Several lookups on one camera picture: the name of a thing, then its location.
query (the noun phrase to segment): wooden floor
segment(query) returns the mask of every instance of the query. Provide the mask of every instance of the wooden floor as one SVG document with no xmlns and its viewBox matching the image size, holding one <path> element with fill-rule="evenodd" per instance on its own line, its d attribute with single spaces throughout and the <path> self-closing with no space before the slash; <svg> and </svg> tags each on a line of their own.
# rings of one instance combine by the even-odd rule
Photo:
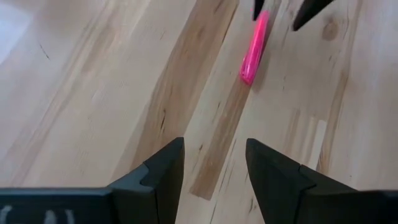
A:
<svg viewBox="0 0 398 224">
<path fill-rule="evenodd" d="M 0 0 L 0 186 L 104 186 L 177 136 L 177 223 L 263 223 L 256 138 L 357 189 L 398 189 L 398 1 L 336 0 L 298 32 L 267 0 Z"/>
</svg>

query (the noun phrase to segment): wood grain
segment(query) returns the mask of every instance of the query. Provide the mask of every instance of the wood grain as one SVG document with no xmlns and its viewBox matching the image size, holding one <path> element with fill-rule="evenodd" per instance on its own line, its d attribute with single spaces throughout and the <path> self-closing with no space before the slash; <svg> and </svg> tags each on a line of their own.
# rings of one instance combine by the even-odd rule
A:
<svg viewBox="0 0 398 224">
<path fill-rule="evenodd" d="M 185 138 L 176 223 L 264 223 L 246 139 L 357 189 L 398 189 L 398 2 L 0 0 L 0 186 L 99 187 Z"/>
<path fill-rule="evenodd" d="M 199 0 L 193 7 L 150 100 L 132 168 L 184 134 L 237 3 Z"/>
</svg>

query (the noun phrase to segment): dark wood stripe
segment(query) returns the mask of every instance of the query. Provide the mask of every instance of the dark wood stripe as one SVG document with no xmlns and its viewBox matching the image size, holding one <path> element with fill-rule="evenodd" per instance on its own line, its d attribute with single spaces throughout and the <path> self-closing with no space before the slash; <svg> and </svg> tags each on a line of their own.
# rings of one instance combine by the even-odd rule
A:
<svg viewBox="0 0 398 224">
<path fill-rule="evenodd" d="M 328 123 L 326 125 L 325 137 L 323 138 L 321 153 L 317 164 L 317 171 L 325 175 L 328 174 L 330 168 L 331 148 L 333 146 L 333 140 L 335 138 L 335 132 L 339 121 L 344 92 L 348 82 L 349 73 L 351 71 L 351 58 L 353 54 L 354 40 L 355 40 L 356 30 L 358 27 L 358 21 L 362 5 L 363 1 L 359 0 L 356 6 L 353 23 L 351 25 L 351 29 L 349 30 L 348 34 L 349 39 L 347 45 L 347 52 L 345 55 L 345 64 L 343 70 L 341 71 L 340 80 L 337 85 L 336 92 L 331 104 Z"/>
<path fill-rule="evenodd" d="M 270 5 L 270 21 L 267 28 L 267 38 L 271 33 L 274 26 L 276 14 L 280 7 L 280 0 L 273 2 Z M 261 62 L 261 67 L 258 73 L 264 72 L 264 60 Z M 220 176 L 223 168 L 226 155 L 229 147 L 233 140 L 236 127 L 238 126 L 241 114 L 243 112 L 244 105 L 248 98 L 250 87 L 245 85 L 238 74 L 236 74 L 236 80 L 229 93 L 226 105 L 221 114 L 220 120 L 216 127 L 213 139 L 211 140 L 210 147 L 206 153 L 206 156 L 201 164 L 199 173 L 193 183 L 190 193 L 198 197 L 210 200 L 213 196 L 218 177 Z"/>
<path fill-rule="evenodd" d="M 156 84 L 132 169 L 184 134 L 237 6 L 237 0 L 194 5 Z"/>
</svg>

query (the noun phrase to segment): pink marker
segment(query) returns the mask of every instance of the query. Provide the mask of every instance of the pink marker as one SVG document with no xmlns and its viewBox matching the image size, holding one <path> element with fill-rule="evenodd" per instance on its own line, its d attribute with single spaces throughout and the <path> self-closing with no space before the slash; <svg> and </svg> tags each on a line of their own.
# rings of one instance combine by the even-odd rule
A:
<svg viewBox="0 0 398 224">
<path fill-rule="evenodd" d="M 267 23 L 269 20 L 269 12 L 263 11 L 257 18 L 256 28 L 254 29 L 254 36 L 250 43 L 250 47 L 246 56 L 243 58 L 243 64 L 239 75 L 243 81 L 251 85 L 256 76 L 258 66 L 260 64 L 260 59 L 262 55 L 262 49 L 264 46 L 264 39 L 266 37 Z"/>
</svg>

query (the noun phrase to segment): wooden plank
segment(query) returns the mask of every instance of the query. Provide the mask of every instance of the wooden plank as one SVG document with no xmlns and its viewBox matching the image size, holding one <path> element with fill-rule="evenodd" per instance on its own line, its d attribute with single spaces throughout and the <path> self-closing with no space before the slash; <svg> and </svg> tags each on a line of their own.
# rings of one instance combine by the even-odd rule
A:
<svg viewBox="0 0 398 224">
<path fill-rule="evenodd" d="M 363 1 L 327 173 L 357 189 L 398 189 L 398 2 Z"/>
<path fill-rule="evenodd" d="M 1 183 L 108 184 L 193 4 L 45 4 L 1 65 L 7 74 L 2 85 L 8 85 L 1 91 L 16 93 L 2 95 L 1 119 L 8 121 L 1 130 L 12 130 L 11 142 L 1 143 Z M 51 60 L 36 42 L 38 32 Z"/>
<path fill-rule="evenodd" d="M 198 0 L 157 82 L 131 168 L 182 136 L 238 5 Z"/>
<path fill-rule="evenodd" d="M 274 26 L 275 17 L 278 13 L 279 7 L 280 1 L 270 1 L 264 6 L 265 9 L 270 9 L 270 21 L 267 28 L 268 33 L 266 41 L 268 40 Z M 201 163 L 200 171 L 191 188 L 192 194 L 207 200 L 210 200 L 213 195 L 217 180 L 220 176 L 221 168 L 224 165 L 228 149 L 232 144 L 232 137 L 239 123 L 241 113 L 250 90 L 250 87 L 245 85 L 238 76 L 241 61 L 238 60 L 237 62 L 234 62 L 233 65 L 234 71 L 232 71 L 232 73 L 235 74 L 234 84 L 230 89 L 230 92 L 227 93 L 228 96 L 226 98 L 225 105 L 221 108 L 219 105 L 217 107 L 218 110 L 222 112 L 220 117 L 218 117 L 218 122 L 213 132 L 209 148 L 206 150 L 205 158 Z"/>
<path fill-rule="evenodd" d="M 212 221 L 217 202 L 215 195 L 219 192 L 221 181 L 217 182 L 211 200 L 191 194 L 190 189 L 200 171 L 204 156 L 209 150 L 228 96 L 236 84 L 237 71 L 251 40 L 253 23 L 250 7 L 247 4 L 239 4 L 198 105 L 185 131 L 184 183 L 177 223 L 199 224 Z"/>
<path fill-rule="evenodd" d="M 250 92 L 233 137 L 231 154 L 226 160 L 225 175 L 212 223 L 263 223 L 262 215 L 248 179 L 245 160 L 247 138 L 256 138 L 296 161 L 315 169 L 326 131 L 325 118 L 344 63 L 348 43 L 346 18 L 353 17 L 355 4 L 335 2 L 318 19 L 299 32 L 289 31 L 298 2 L 282 1 L 269 37 L 265 55 L 269 60 L 262 83 Z M 322 31 L 333 16 L 339 32 L 333 40 L 323 40 Z"/>
<path fill-rule="evenodd" d="M 348 31 L 348 43 L 345 52 L 345 64 L 341 70 L 340 80 L 337 84 L 336 92 L 331 103 L 328 124 L 326 127 L 325 138 L 322 143 L 321 155 L 317 165 L 317 171 L 327 174 L 330 166 L 330 150 L 335 137 L 335 132 L 339 120 L 343 95 L 347 86 L 348 76 L 351 72 L 351 58 L 353 54 L 354 40 L 358 28 L 359 13 L 361 12 L 363 1 L 358 1 L 352 25 Z"/>
</svg>

